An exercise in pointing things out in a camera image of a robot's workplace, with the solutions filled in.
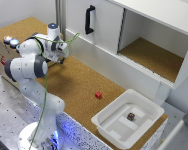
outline small red toy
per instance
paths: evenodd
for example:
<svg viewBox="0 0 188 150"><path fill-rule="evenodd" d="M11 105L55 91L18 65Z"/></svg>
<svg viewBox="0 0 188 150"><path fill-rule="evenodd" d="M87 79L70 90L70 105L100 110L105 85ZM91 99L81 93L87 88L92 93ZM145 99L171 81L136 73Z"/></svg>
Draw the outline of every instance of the small red toy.
<svg viewBox="0 0 188 150"><path fill-rule="evenodd" d="M100 99L102 97L102 93L101 92L96 92L95 93L95 97Z"/></svg>

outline cabinet shelf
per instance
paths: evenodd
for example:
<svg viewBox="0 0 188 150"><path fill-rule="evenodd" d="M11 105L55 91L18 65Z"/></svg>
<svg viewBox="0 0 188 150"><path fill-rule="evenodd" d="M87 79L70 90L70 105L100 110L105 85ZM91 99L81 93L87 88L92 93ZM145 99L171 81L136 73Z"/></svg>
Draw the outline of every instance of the cabinet shelf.
<svg viewBox="0 0 188 150"><path fill-rule="evenodd" d="M184 58L143 38L138 38L119 51L119 53L172 81L173 83L176 80L184 60Z"/></svg>

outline brown countertop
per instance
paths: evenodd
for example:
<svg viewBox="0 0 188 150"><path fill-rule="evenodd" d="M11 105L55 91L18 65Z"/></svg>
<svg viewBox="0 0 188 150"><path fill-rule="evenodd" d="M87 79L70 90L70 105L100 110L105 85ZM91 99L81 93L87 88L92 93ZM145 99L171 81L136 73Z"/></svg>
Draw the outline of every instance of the brown countertop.
<svg viewBox="0 0 188 150"><path fill-rule="evenodd" d="M47 25L30 17L0 29L0 40L5 35L12 35L22 43L33 33L46 34ZM45 78L37 79L45 85ZM95 97L95 92L102 92L102 99ZM106 142L113 149L117 149L97 131L91 118L125 92L125 89L100 75L96 71L69 56L63 65L55 64L48 70L48 92L59 96L65 101L65 112L86 127L89 131ZM167 119L163 115L131 148L140 149Z"/></svg>

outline open cabinet compartment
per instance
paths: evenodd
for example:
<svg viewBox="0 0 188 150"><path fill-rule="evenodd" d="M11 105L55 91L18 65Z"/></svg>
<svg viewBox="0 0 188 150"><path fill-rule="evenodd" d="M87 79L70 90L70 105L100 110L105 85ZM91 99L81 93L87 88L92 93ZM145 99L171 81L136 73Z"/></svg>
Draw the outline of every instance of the open cabinet compartment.
<svg viewBox="0 0 188 150"><path fill-rule="evenodd" d="M152 75L175 87L178 75L184 70L181 67L187 52L188 35L125 9L119 55L151 70ZM186 78L183 76L179 77L179 84Z"/></svg>

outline cabinet door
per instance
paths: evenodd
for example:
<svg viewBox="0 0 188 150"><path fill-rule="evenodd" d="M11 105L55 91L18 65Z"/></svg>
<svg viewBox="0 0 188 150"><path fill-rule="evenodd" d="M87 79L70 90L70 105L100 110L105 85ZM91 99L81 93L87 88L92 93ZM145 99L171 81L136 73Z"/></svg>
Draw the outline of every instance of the cabinet door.
<svg viewBox="0 0 188 150"><path fill-rule="evenodd" d="M86 10L90 5L90 28L94 32L85 33ZM66 28L74 33L80 32L85 40L114 54L118 42L123 18L123 8L107 0L67 0Z"/></svg>

